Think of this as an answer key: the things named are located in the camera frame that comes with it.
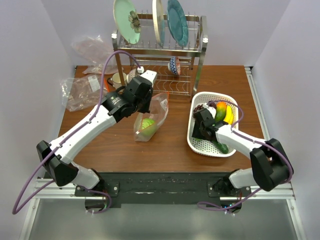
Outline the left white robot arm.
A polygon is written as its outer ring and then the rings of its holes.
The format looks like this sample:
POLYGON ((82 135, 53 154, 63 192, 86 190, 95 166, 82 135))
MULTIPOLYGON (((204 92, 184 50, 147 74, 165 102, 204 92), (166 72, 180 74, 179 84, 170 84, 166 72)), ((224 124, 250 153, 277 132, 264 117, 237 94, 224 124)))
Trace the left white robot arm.
POLYGON ((36 146, 41 165, 57 186, 69 183, 85 187, 92 196, 104 190, 102 179, 93 169, 73 162, 76 155, 95 137, 135 112, 149 112, 156 73, 150 70, 134 77, 127 86, 108 92, 92 111, 61 137, 36 146))

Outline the green cabbage toy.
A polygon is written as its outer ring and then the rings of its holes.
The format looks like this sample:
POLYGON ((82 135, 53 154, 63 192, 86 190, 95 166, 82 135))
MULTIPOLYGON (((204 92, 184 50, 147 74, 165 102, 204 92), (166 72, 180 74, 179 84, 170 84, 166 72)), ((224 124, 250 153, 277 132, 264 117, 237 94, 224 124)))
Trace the green cabbage toy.
POLYGON ((156 121, 151 118, 144 118, 141 122, 139 130, 142 131, 149 131, 152 132, 157 128, 156 121))

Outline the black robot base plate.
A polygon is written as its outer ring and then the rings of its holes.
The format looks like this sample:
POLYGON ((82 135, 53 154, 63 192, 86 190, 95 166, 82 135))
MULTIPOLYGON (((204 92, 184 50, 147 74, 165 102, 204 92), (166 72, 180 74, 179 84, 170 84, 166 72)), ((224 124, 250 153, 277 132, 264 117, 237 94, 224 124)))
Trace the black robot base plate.
POLYGON ((195 205, 210 202, 228 206, 251 193, 250 187, 227 190, 225 172, 102 172, 112 207, 123 204, 195 205))

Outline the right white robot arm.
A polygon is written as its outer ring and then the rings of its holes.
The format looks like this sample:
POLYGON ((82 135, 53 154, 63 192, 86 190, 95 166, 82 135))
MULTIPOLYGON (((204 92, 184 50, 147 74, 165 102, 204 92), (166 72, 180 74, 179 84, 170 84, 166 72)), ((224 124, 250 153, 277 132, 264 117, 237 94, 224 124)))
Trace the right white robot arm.
POLYGON ((195 120, 193 137, 225 144, 250 159, 250 168, 234 170, 224 177, 224 183, 218 184, 227 196, 233 197, 241 188, 254 185, 269 192, 291 180, 294 170, 278 140, 256 138, 236 130, 223 120, 216 122, 206 108, 192 116, 195 120))

